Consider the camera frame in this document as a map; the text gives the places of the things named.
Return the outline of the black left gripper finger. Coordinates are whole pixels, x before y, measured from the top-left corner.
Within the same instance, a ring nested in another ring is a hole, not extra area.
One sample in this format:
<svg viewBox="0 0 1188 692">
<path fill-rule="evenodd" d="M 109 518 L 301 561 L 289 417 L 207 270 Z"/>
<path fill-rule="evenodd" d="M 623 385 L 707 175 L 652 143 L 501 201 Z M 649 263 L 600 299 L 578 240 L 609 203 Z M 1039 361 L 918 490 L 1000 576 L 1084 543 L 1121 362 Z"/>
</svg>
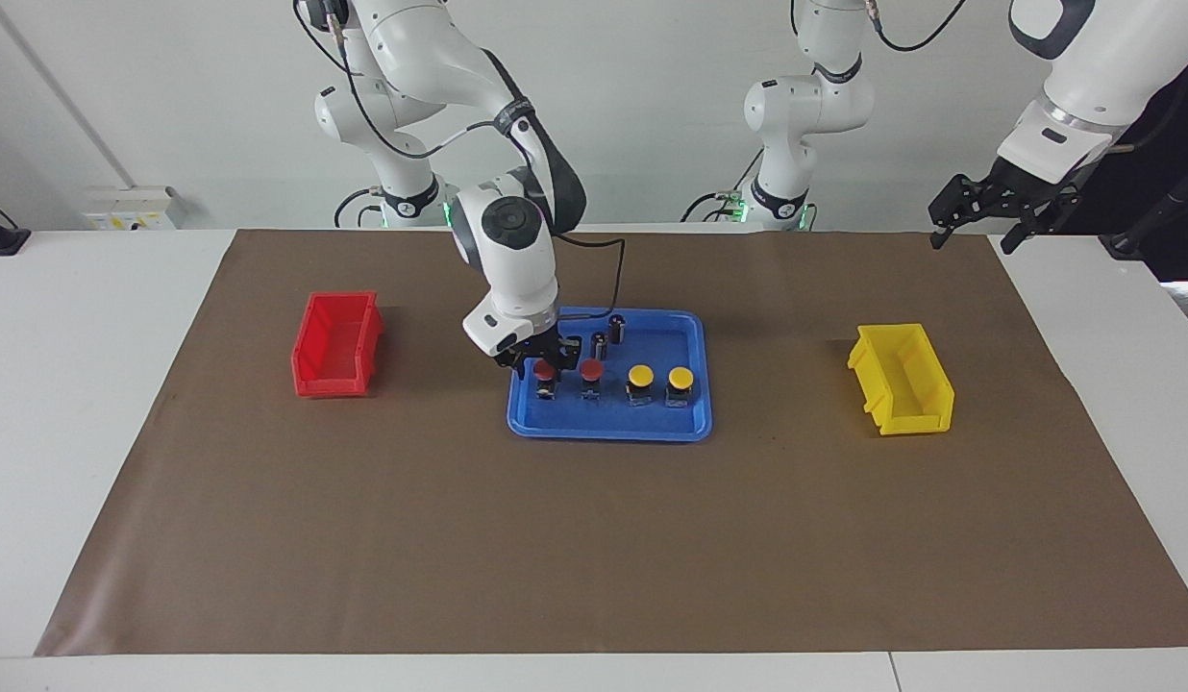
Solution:
<svg viewBox="0 0 1188 692">
<path fill-rule="evenodd" d="M 982 193 L 988 185 L 969 180 L 963 174 L 952 176 L 941 191 L 928 205 L 928 215 L 935 225 L 929 245 L 933 250 L 944 249 L 944 244 L 959 228 L 967 224 L 977 224 L 986 216 L 982 205 Z"/>
<path fill-rule="evenodd" d="M 1020 205 L 1019 219 L 1017 224 L 1003 235 L 1000 249 L 1004 254 L 1013 254 L 1022 244 L 1037 235 L 1051 234 L 1061 219 L 1059 203 L 1047 203 L 1038 209 L 1034 205 Z"/>
</svg>

